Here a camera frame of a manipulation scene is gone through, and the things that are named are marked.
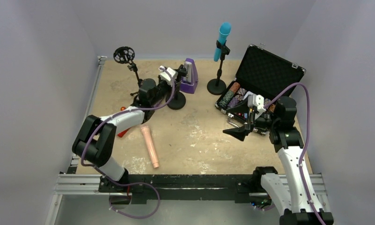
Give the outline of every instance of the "worn table surface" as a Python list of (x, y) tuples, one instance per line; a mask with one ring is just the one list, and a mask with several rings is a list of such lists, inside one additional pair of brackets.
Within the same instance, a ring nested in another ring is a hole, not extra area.
[[(229, 84), (241, 61), (226, 60), (222, 80)], [(157, 81), (158, 67), (177, 68), (182, 60), (136, 60), (142, 79)], [(197, 60), (199, 84), (196, 92), (184, 94), (186, 105), (181, 110), (164, 107), (147, 122), (152, 131), (160, 167), (152, 167), (145, 141), (139, 127), (131, 128), (123, 138), (116, 137), (112, 156), (130, 173), (137, 174), (250, 174), (256, 166), (274, 166), (279, 173), (284, 169), (269, 137), (252, 133), (241, 142), (222, 130), (231, 128), (226, 115), (214, 106), (219, 96), (211, 95), (206, 84), (216, 77), (219, 62)], [(105, 116), (128, 107), (129, 95), (137, 91), (135, 74), (126, 65), (112, 60), (105, 63), (91, 114)], [(81, 165), (77, 173), (94, 174), (90, 167)]]

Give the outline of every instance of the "poker chip case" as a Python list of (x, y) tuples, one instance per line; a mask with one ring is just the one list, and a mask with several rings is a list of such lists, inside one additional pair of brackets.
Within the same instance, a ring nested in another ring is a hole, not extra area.
[[(271, 100), (290, 84), (299, 82), (305, 73), (306, 70), (296, 63), (289, 62), (259, 46), (249, 45), (234, 80), (216, 101), (215, 107), (226, 114), (228, 106), (220, 102), (228, 92), (228, 95), (230, 94), (230, 88), (235, 89), (237, 86), (237, 84), (233, 86), (235, 82), (240, 84), (240, 88)], [(289, 96), (293, 90), (294, 88), (290, 89), (284, 96)], [(240, 123), (245, 122), (243, 115), (231, 113), (229, 117)]]

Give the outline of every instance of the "peach-colored cylinder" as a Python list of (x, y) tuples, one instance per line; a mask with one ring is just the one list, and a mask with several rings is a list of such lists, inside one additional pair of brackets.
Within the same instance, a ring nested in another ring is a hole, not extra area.
[(151, 163), (153, 164), (154, 168), (157, 168), (160, 166), (160, 164), (158, 163), (157, 154), (155, 152), (155, 148), (153, 144), (153, 139), (151, 138), (150, 128), (146, 125), (141, 125), (140, 131), (142, 132), (143, 137), (145, 138), (145, 142), (146, 142), (147, 150), (150, 155)]

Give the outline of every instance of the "blue microphone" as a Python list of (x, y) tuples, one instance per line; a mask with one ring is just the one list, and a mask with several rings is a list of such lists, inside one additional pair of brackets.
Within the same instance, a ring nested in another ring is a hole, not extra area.
[[(227, 36), (230, 34), (231, 31), (231, 24), (229, 22), (222, 23), (221, 27), (219, 28), (219, 37), (218, 41), (223, 46), (226, 42)], [(217, 62), (221, 56), (221, 49), (215, 49), (215, 55), (213, 56), (213, 60)]]

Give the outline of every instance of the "round stand base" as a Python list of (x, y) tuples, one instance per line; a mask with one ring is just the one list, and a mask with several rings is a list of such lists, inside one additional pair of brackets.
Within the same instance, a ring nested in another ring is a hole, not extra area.
[[(165, 97), (165, 101), (168, 101), (169, 97), (171, 97), (171, 94), (167, 94)], [(168, 107), (173, 110), (178, 110), (183, 108), (183, 106), (186, 104), (186, 97), (183, 93), (177, 92), (175, 93), (174, 99), (171, 100), (171, 102), (168, 104)]]
[(216, 79), (212, 79), (208, 82), (206, 88), (213, 95), (221, 95), (226, 90), (226, 84), (223, 80), (219, 80), (219, 85), (216, 86)]

